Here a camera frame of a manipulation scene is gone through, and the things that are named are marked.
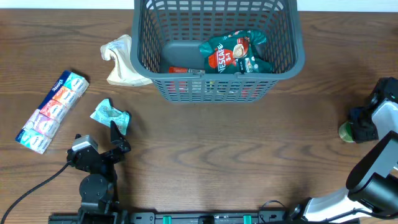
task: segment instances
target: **wire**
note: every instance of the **wire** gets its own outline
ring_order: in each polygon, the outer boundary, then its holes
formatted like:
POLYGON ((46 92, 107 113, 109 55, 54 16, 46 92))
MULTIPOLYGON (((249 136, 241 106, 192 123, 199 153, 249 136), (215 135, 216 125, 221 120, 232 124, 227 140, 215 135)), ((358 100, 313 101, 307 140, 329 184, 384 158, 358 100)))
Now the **wire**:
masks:
MULTIPOLYGON (((280 201, 278 201, 278 200, 269 200, 268 202, 264 203, 264 204, 260 207, 259 214, 260 214, 260 211, 261 211, 263 208, 267 207, 270 203, 278 203, 278 204, 281 205, 284 209, 286 209, 285 205, 282 204, 280 201)), ((259 215, 259 214, 258 214, 258 216, 261 218, 262 222, 263 222, 263 223, 266 223, 266 221, 264 220, 264 217, 263 217, 262 215, 259 215)))
POLYGON ((363 213, 363 214, 365 214, 365 215, 369 215, 369 216, 371 216, 371 217, 378 218, 378 219, 381 219, 381 220, 393 220, 393 219, 398 218, 398 212, 397 212, 397 213, 394 213, 394 214, 392 214, 392 215, 378 215, 378 214, 376 214, 376 213, 367 212, 367 211, 364 211, 364 210, 362 210, 362 209, 354 209, 354 210, 352 210, 352 211, 350 211, 350 212, 346 212, 346 213, 344 213, 344 214, 337 215, 337 216, 335 216, 335 217, 333 217, 333 218, 327 218, 325 221, 326 221, 326 222, 332 222, 332 221, 335 221, 335 220, 337 220, 337 219, 347 217, 348 215, 355 215, 355 214, 357 214, 357 213, 363 213))
POLYGON ((43 185, 45 185, 46 183, 50 182, 51 180, 53 180, 54 178, 56 178, 58 175, 60 175, 67 167, 69 166, 69 163, 67 162, 64 167, 62 167, 56 174, 54 174, 52 177, 48 178, 47 180, 43 181, 41 184, 37 185, 36 187, 28 190, 26 193, 24 193, 22 196, 19 197, 19 199, 17 199, 9 208, 8 210, 5 212, 4 216, 1 219, 1 223, 0 224, 4 224, 4 222, 6 222, 6 218, 8 216, 8 214, 11 212, 11 210, 19 203, 21 202, 22 199, 24 199, 26 196, 28 196, 30 193, 32 193, 33 191, 37 190, 38 188, 42 187, 43 185))

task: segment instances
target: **gray basket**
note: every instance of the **gray basket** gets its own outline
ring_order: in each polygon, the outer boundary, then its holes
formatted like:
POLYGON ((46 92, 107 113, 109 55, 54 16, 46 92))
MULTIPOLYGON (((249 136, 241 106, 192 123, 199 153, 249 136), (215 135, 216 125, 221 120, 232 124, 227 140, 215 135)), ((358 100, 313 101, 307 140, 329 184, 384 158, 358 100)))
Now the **gray basket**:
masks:
POLYGON ((173 102, 253 102, 279 80, 298 74, 305 56, 296 0, 135 0, 131 63, 173 102), (168 73, 170 66, 204 68, 198 46, 243 29, 267 34, 262 59, 273 73, 168 73))

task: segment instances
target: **green tape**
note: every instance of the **green tape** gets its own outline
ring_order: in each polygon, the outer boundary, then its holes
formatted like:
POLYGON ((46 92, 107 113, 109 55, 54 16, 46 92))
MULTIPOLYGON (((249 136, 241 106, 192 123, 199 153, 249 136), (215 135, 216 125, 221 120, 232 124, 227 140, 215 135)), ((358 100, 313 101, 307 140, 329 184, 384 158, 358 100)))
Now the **green tape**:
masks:
POLYGON ((251 224, 251 215, 243 216, 243 224, 251 224))
POLYGON ((172 217, 163 217, 163 224, 172 224, 172 217))

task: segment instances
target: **white background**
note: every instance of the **white background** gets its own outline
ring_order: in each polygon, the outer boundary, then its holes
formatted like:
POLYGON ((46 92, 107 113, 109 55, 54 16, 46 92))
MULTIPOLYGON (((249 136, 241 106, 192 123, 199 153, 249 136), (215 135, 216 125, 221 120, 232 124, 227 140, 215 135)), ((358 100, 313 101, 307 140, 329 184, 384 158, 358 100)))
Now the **white background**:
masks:
MULTIPOLYGON (((300 11, 398 12, 398 0, 297 0, 300 11)), ((134 9, 134 0, 0 0, 0 8, 134 9)))

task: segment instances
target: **wooden table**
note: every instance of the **wooden table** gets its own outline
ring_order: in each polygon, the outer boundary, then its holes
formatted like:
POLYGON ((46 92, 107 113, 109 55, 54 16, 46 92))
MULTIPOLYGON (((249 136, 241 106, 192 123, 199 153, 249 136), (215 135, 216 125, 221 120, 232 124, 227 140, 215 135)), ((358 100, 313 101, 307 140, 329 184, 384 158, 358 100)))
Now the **wooden table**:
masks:
MULTIPOLYGON (((375 145, 344 143, 337 129, 379 78, 398 77, 398 14, 302 12, 304 70, 246 105, 173 105, 153 85, 109 85, 113 62, 101 59, 100 47, 129 34, 132 15, 1 10, 1 215, 64 165, 76 133, 92 135, 101 152, 110 149, 109 128, 89 117, 105 98, 132 113, 132 152, 117 165, 126 208, 255 210, 267 200, 295 205, 343 187, 375 145), (14 138, 65 69, 88 75, 91 85, 40 155, 14 138)), ((51 213, 76 212, 86 175, 68 168, 24 199, 6 223, 46 223, 51 213)))

